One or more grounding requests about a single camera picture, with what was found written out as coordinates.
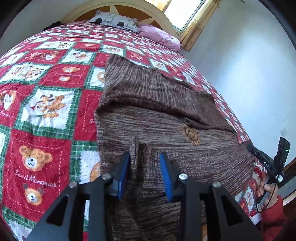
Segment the red sleeve forearm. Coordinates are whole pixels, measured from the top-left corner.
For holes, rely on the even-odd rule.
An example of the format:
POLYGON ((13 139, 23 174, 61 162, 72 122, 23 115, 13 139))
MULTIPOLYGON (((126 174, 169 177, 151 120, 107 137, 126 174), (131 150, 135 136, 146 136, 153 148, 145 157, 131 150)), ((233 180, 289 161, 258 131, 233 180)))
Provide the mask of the red sleeve forearm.
POLYGON ((263 240, 274 240, 286 221, 287 217, 283 211, 282 198, 278 195, 277 202, 261 213, 263 240))

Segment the person's right hand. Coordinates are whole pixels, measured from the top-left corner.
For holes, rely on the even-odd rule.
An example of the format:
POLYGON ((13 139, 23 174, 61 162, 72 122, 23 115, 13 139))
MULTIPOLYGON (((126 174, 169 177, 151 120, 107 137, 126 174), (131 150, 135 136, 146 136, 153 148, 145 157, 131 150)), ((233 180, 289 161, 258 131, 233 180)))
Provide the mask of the person's right hand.
POLYGON ((268 209, 274 206, 278 201, 278 184, 277 183, 267 184, 265 180, 266 180, 266 175, 264 174, 260 181, 259 187, 256 190, 256 194, 257 194, 257 197, 261 197, 265 195, 264 192, 266 191, 267 198, 262 204, 262 206, 263 206, 263 209, 268 209))

